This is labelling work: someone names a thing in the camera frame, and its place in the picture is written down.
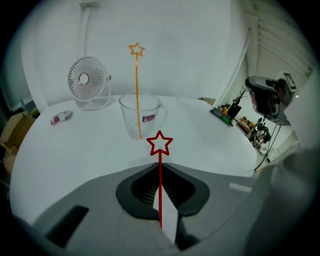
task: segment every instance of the red star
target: red star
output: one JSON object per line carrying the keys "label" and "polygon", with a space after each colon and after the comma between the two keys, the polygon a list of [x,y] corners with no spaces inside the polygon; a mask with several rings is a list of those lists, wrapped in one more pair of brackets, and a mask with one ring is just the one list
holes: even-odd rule
{"label": "red star", "polygon": [[[164,141],[167,141],[167,143],[164,145],[165,147],[165,151],[163,151],[161,148],[157,149],[156,151],[155,150],[155,144],[152,142],[152,141],[155,141],[158,139],[159,135],[161,136],[161,138],[164,140]],[[168,149],[168,145],[173,141],[174,139],[173,138],[166,138],[164,137],[164,135],[162,134],[162,132],[159,130],[158,133],[156,134],[155,137],[153,138],[147,138],[146,141],[149,142],[152,146],[151,148],[151,153],[150,155],[153,156],[157,153],[163,153],[167,156],[169,156],[169,149]]]}

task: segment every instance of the red star wand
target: red star wand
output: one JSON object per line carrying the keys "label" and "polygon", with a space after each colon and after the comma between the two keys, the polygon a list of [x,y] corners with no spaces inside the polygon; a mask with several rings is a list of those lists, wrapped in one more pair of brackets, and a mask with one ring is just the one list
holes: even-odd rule
{"label": "red star wand", "polygon": [[[158,137],[161,136],[161,138],[164,141],[167,141],[167,143],[164,145],[165,151],[162,149],[157,149],[155,151],[155,144],[152,141],[155,141],[158,139]],[[157,153],[159,153],[159,222],[160,222],[160,227],[162,228],[162,153],[165,154],[166,156],[169,156],[169,149],[168,145],[174,140],[173,138],[167,138],[164,137],[162,132],[159,130],[158,133],[156,134],[155,137],[153,138],[147,138],[146,139],[152,146],[151,148],[151,153],[150,155],[153,156]]]}

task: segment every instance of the orange star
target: orange star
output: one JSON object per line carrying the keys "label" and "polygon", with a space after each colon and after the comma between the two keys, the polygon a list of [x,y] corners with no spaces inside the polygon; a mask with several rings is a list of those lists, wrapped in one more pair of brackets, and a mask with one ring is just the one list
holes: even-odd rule
{"label": "orange star", "polygon": [[[138,47],[140,49],[140,53],[137,52],[137,50],[135,51],[134,49],[135,47]],[[139,55],[141,57],[142,57],[142,52],[145,50],[145,48],[141,47],[138,42],[135,45],[129,45],[129,48],[131,49],[131,53],[130,53],[131,55]]]}

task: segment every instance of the clear glass cup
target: clear glass cup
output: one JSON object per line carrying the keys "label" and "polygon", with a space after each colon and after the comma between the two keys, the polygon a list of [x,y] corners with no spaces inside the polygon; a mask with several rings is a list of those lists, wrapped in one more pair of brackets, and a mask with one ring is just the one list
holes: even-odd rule
{"label": "clear glass cup", "polygon": [[[134,140],[143,140],[153,128],[159,129],[164,123],[167,118],[167,108],[161,104],[160,99],[144,92],[139,92],[138,102],[139,110],[137,109],[136,92],[126,93],[119,98],[129,136]],[[161,123],[155,124],[159,108],[165,110],[165,117]]]}

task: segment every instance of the orange stick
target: orange stick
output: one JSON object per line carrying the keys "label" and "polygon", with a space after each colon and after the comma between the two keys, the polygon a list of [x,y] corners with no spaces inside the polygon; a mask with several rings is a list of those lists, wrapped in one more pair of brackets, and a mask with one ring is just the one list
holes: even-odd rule
{"label": "orange stick", "polygon": [[136,97],[136,118],[138,121],[139,139],[142,139],[140,127],[140,113],[139,113],[139,91],[138,91],[138,54],[135,55],[135,97]]}

